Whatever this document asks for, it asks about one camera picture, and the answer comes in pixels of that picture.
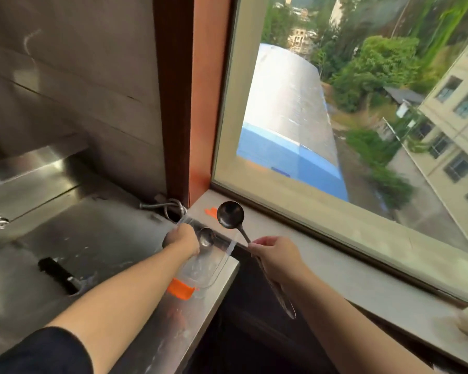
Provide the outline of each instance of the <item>blue wall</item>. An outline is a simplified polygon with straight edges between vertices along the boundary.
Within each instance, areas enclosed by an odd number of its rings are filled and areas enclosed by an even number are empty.
[[[348,202],[340,169],[315,152],[270,131],[244,124],[237,155]]]

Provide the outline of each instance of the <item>black shirt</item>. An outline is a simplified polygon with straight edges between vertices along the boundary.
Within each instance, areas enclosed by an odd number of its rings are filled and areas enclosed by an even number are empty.
[[[80,340],[67,330],[46,327],[0,355],[0,374],[93,374]]]

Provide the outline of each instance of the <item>ladle handle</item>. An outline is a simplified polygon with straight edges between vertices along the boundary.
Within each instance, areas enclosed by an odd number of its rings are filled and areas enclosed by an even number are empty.
[[[246,232],[244,232],[244,229],[242,226],[239,226],[237,228],[239,232],[241,232],[241,235],[243,235],[244,239],[247,241],[248,244],[251,243],[250,238],[248,235],[246,235]],[[263,276],[267,280],[268,284],[270,285],[270,288],[272,289],[272,292],[274,293],[277,301],[281,305],[282,309],[287,313],[287,315],[292,318],[296,319],[296,312],[295,308],[293,307],[293,304],[289,300],[288,296],[284,293],[282,290],[281,284],[278,282],[274,282],[271,279],[268,278],[267,273],[265,272],[265,269],[263,268],[262,260],[259,257],[256,257],[256,262],[260,266],[260,269],[262,270]]]

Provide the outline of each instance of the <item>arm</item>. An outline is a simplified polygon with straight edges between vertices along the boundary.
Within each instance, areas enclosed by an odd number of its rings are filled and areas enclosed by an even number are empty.
[[[248,249],[296,303],[341,374],[433,373],[314,275],[291,240],[266,236]]]
[[[47,326],[73,333],[87,349],[94,374],[106,374],[140,332],[181,265],[199,253],[196,234],[181,224],[168,246],[78,299]]]

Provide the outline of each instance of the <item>person's left hand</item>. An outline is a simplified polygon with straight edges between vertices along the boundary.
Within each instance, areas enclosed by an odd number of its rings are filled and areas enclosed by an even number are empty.
[[[200,243],[196,237],[196,232],[192,226],[186,223],[175,226],[173,230],[167,233],[163,240],[163,248],[170,244],[179,246],[181,250],[186,252],[187,258],[200,253]]]

